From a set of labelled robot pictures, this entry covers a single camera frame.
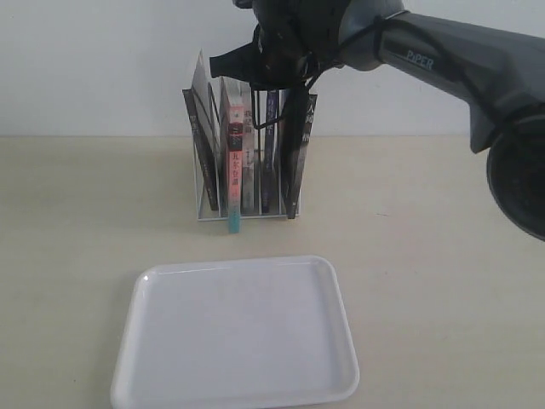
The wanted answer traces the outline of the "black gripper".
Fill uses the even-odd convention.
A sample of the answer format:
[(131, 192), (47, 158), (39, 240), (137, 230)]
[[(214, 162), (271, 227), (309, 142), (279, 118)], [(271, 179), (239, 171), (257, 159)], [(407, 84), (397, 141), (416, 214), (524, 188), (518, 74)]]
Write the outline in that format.
[(212, 78), (287, 89), (341, 64), (340, 29), (348, 1), (254, 1), (253, 43), (209, 58)]

